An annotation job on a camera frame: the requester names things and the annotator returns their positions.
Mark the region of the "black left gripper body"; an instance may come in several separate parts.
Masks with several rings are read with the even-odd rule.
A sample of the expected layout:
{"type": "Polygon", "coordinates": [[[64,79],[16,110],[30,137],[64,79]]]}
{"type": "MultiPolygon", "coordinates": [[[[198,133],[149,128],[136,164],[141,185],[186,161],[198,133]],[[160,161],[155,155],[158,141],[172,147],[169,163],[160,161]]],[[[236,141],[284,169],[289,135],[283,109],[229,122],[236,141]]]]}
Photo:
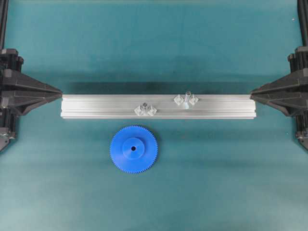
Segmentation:
{"type": "MultiPolygon", "coordinates": [[[[0,51],[0,103],[3,102],[2,93],[9,91],[3,83],[4,70],[12,69],[21,71],[24,63],[22,57],[18,55],[16,49],[2,49],[0,51]]],[[[16,121],[18,116],[13,114],[10,109],[0,105],[0,151],[2,152],[12,139],[16,137],[16,121]]]]}

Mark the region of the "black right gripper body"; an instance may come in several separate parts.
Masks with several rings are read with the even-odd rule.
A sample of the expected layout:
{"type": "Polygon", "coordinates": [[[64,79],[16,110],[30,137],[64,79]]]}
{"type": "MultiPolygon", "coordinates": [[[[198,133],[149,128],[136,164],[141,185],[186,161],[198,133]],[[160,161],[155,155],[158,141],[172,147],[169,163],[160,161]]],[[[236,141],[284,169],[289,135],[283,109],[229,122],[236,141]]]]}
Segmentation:
{"type": "Polygon", "coordinates": [[[288,56],[291,73],[301,71],[299,87],[295,91],[301,93],[304,108],[295,116],[296,133],[295,136],[299,144],[308,150],[308,47],[296,48],[295,53],[288,56]]]}

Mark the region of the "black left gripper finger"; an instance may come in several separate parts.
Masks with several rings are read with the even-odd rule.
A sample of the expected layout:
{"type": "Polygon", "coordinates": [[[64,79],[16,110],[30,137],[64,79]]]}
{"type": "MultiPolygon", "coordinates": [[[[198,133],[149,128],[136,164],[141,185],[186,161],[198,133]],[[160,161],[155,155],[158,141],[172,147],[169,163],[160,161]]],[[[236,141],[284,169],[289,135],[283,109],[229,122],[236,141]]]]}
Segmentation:
{"type": "Polygon", "coordinates": [[[25,90],[62,94],[61,90],[16,70],[2,71],[2,86],[5,90],[25,90]]]}
{"type": "Polygon", "coordinates": [[[18,116],[25,116],[31,110],[61,97],[62,94],[48,92],[3,91],[1,94],[1,108],[9,109],[18,116]]]}

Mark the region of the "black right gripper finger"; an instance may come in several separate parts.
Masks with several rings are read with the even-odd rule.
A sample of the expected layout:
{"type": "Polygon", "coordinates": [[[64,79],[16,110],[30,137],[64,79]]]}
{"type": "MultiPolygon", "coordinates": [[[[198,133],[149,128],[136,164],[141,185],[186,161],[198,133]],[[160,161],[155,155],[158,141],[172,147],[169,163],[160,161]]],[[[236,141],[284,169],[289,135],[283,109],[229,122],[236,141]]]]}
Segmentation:
{"type": "Polygon", "coordinates": [[[265,94],[272,92],[295,92],[306,85],[306,72],[295,71],[276,81],[262,85],[253,90],[251,95],[265,94]]]}
{"type": "Polygon", "coordinates": [[[306,111],[306,93],[274,92],[251,95],[252,100],[281,111],[285,116],[294,117],[306,111]]]}

